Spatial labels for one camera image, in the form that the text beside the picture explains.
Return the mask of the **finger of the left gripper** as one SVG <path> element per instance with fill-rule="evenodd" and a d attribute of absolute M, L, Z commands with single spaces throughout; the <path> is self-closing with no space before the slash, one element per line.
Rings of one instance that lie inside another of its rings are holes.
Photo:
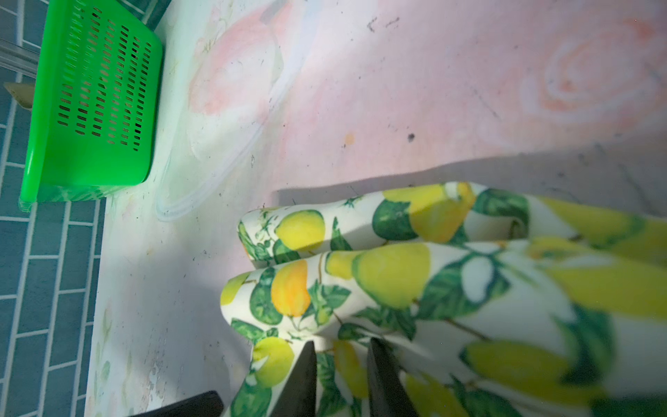
<path fill-rule="evenodd" d="M 216 391 L 208 391 L 135 417 L 219 417 L 224 403 Z"/>

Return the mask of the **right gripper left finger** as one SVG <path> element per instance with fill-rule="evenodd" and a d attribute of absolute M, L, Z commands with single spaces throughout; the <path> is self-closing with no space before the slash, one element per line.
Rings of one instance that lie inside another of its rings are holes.
<path fill-rule="evenodd" d="M 281 391 L 271 417 L 315 417 L 317 360 L 313 342 L 307 342 Z"/>

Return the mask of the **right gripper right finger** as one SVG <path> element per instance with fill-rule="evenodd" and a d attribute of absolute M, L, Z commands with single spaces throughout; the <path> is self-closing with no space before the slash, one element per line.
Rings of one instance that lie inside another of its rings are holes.
<path fill-rule="evenodd" d="M 401 385 L 396 359 L 377 338 L 371 340 L 368 349 L 368 386 L 372 416 L 418 416 Z"/>

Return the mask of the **yellow lemon print skirt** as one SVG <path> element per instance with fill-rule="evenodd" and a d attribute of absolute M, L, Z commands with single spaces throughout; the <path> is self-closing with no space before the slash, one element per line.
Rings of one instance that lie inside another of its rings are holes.
<path fill-rule="evenodd" d="M 318 416 L 371 412 L 374 343 L 419 416 L 663 416 L 666 222 L 470 182 L 260 208 L 221 311 L 252 345 L 230 416 L 314 349 Z"/>

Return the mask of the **olive khaki skirt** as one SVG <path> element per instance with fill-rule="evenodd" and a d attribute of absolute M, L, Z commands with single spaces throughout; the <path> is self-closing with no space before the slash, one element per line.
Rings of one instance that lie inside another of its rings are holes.
<path fill-rule="evenodd" d="M 3 86 L 17 101 L 20 107 L 32 111 L 36 91 L 36 86 L 34 84 L 5 82 Z"/>

